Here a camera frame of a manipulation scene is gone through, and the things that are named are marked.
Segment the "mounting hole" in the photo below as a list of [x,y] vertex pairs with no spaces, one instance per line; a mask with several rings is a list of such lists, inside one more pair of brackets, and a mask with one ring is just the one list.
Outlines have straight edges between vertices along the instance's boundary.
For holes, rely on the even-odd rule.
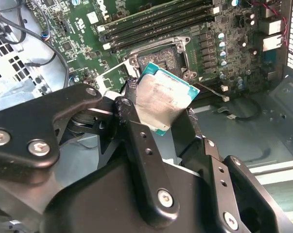
[[131,103],[130,103],[129,100],[127,100],[127,99],[121,99],[121,101],[122,101],[124,104],[126,104],[126,105],[128,105],[128,106],[131,106]]
[[140,132],[141,137],[146,138],[146,134],[144,132]]
[[227,187],[227,184],[226,184],[226,182],[225,182],[224,180],[221,180],[220,182],[221,182],[221,184],[222,184],[224,187]]
[[282,114],[282,113],[280,114],[280,117],[281,117],[282,119],[284,119],[284,120],[287,119],[287,116],[286,116],[285,114]]
[[152,154],[153,154],[153,151],[152,151],[151,149],[149,149],[149,148],[147,148],[147,149],[145,150],[145,152],[146,152],[148,155],[152,155]]

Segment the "memory slot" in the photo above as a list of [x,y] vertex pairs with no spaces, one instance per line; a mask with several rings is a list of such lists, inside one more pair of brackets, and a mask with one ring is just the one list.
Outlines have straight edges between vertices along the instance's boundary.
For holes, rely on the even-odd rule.
[[182,12],[184,10],[190,9],[197,5],[212,4],[210,0],[187,0],[180,2],[176,5],[172,5],[166,8],[159,8],[157,11],[151,12],[149,14],[143,14],[139,17],[135,17],[132,20],[123,21],[123,23],[110,24],[106,26],[107,30],[104,32],[107,35],[113,35],[115,33],[122,32],[123,30],[132,29],[138,27],[142,24],[157,20],[163,17],[173,15],[175,13]]
[[112,35],[109,38],[105,38],[105,41],[106,42],[117,41],[117,40],[123,39],[124,37],[128,38],[130,36],[135,36],[137,34],[141,34],[143,32],[147,32],[149,30],[154,30],[160,26],[167,26],[169,24],[187,19],[189,17],[193,17],[195,15],[204,14],[204,13],[206,13],[206,10],[209,8],[210,8],[210,6],[205,7],[205,8],[202,8],[201,6],[196,6],[194,8],[188,9],[186,11],[182,11],[181,13],[176,13],[171,16],[164,17],[164,18],[152,21],[150,23],[143,24],[139,27],[135,27],[135,28],[132,28],[132,29],[129,29],[126,31],[122,31],[121,33]]
[[177,22],[175,24],[171,24],[169,26],[159,27],[156,30],[152,30],[147,33],[143,33],[140,36],[128,38],[126,40],[119,41],[117,43],[110,43],[109,49],[111,49],[112,52],[117,52],[122,49],[128,48],[132,45],[137,45],[139,43],[142,43],[142,42],[154,39],[154,38],[158,38],[158,37],[161,37],[161,36],[169,34],[169,33],[176,32],[176,31],[181,30],[183,28],[188,28],[188,27],[191,27],[194,25],[198,25],[200,23],[210,22],[210,21],[214,21],[214,17],[206,16],[206,15],[192,17],[192,18]]

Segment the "white label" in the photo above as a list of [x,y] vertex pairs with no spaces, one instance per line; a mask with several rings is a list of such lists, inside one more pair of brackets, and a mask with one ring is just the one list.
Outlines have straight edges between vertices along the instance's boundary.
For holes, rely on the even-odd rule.
[[91,24],[94,24],[94,23],[99,22],[99,19],[98,19],[98,17],[97,17],[97,14],[96,14],[94,11],[91,12],[91,13],[89,13],[89,14],[87,14],[87,17],[88,17],[89,22],[90,22]]
[[105,16],[108,14],[107,10],[106,10],[106,6],[104,5],[104,0],[97,0],[97,3],[100,6],[100,10],[102,11],[102,15]]

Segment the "chip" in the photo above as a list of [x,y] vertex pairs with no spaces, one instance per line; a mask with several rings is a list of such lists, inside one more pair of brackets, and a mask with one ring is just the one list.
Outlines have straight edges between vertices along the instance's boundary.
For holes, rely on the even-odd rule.
[[62,46],[66,51],[71,50],[73,48],[69,41],[63,43]]

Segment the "capacitor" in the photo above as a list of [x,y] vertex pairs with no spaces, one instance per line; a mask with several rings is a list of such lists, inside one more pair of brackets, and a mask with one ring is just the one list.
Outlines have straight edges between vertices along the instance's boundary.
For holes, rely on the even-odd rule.
[[255,21],[253,19],[246,19],[245,22],[248,24],[248,25],[251,25],[253,26],[255,24]]
[[227,65],[227,61],[226,60],[220,60],[219,64],[224,67],[224,66]]
[[232,0],[232,6],[237,6],[239,4],[239,0]]
[[257,55],[257,53],[258,53],[258,51],[256,49],[249,49],[248,51],[249,51],[249,53],[251,53],[254,56]]
[[220,51],[220,57],[226,57],[226,52],[225,51]]
[[238,85],[238,89],[239,90],[243,90],[244,89],[244,85],[243,84]]
[[224,33],[219,33],[219,34],[218,34],[218,38],[219,38],[220,40],[223,40],[224,37],[225,37],[225,34],[224,34]]
[[226,78],[226,75],[224,75],[223,72],[220,72],[219,73],[219,77],[220,77],[220,79],[225,79]]
[[255,18],[255,14],[253,14],[253,13],[247,13],[247,14],[245,14],[245,16],[247,18],[249,18],[249,19],[254,19]]
[[243,79],[240,76],[236,79],[236,81],[239,85],[243,84]]
[[220,43],[219,43],[219,47],[220,47],[220,48],[225,47],[225,42],[224,42],[224,41],[220,42]]
[[244,40],[238,41],[238,44],[243,48],[247,46],[247,43]]
[[80,0],[70,0],[73,6],[78,6],[80,4]]

